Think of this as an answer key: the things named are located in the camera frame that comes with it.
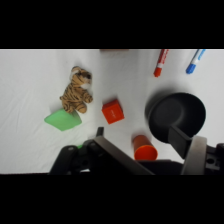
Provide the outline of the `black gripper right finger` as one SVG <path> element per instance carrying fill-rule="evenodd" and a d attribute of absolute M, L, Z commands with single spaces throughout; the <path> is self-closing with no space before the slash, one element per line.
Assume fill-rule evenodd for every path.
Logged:
<path fill-rule="evenodd" d="M 207 139 L 201 136 L 188 137 L 176 126 L 171 126 L 168 142 L 184 160 L 182 175 L 203 175 L 205 170 Z"/>

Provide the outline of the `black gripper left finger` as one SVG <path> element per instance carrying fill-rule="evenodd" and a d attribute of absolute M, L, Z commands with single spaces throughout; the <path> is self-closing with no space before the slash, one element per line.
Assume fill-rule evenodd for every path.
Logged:
<path fill-rule="evenodd" d="M 153 175 L 153 172 L 131 159 L 104 137 L 104 128 L 98 127 L 92 150 L 102 166 L 110 173 L 127 175 Z"/>

